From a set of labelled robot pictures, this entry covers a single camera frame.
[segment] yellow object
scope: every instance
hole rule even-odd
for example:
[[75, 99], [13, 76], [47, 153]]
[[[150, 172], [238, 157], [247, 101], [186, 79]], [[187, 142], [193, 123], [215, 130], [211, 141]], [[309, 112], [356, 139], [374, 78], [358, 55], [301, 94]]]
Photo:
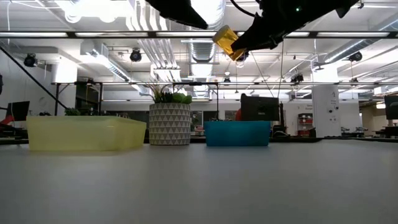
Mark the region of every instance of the yellow object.
[[31, 151], [118, 151], [141, 147], [146, 123], [115, 116], [28, 116]]
[[228, 25], [225, 25], [214, 35], [213, 42], [219, 45], [232, 60], [236, 61], [245, 51], [245, 49], [240, 49], [233, 52], [231, 45], [237, 39], [238, 36]]

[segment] monitor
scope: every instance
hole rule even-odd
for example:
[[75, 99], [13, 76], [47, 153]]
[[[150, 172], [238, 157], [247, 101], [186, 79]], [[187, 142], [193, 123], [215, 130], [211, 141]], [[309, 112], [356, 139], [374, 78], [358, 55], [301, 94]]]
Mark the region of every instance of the monitor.
[[279, 99], [241, 96], [242, 121], [279, 121]]
[[12, 116], [14, 121], [26, 121], [29, 103], [29, 101], [9, 103], [6, 116]]
[[398, 119], [398, 96], [385, 96], [387, 119]]

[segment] plastic container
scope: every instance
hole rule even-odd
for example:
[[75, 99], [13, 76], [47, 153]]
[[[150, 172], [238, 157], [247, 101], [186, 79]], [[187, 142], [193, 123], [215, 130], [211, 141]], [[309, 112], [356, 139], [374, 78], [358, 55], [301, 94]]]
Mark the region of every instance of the plastic container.
[[269, 121], [205, 122], [207, 146], [268, 146]]
[[28, 116], [31, 151], [118, 151], [144, 143], [146, 123], [115, 116]]

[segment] yellow cup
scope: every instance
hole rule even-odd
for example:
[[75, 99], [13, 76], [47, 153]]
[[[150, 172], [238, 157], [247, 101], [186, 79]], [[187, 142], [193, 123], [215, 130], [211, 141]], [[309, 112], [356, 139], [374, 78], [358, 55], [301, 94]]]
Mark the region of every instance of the yellow cup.
[[213, 42], [219, 45], [232, 60], [236, 61], [245, 51], [245, 49], [239, 49], [233, 52], [231, 45], [237, 39], [238, 36], [228, 25], [225, 25], [214, 35]]

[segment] pillar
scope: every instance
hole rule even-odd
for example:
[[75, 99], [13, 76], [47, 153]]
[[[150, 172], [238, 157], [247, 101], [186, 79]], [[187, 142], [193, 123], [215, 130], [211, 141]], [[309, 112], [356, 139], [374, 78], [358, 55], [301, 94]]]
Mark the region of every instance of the pillar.
[[[314, 82], [338, 82], [337, 69], [325, 67], [313, 71]], [[339, 91], [337, 85], [312, 87], [313, 125], [317, 138], [341, 136]]]

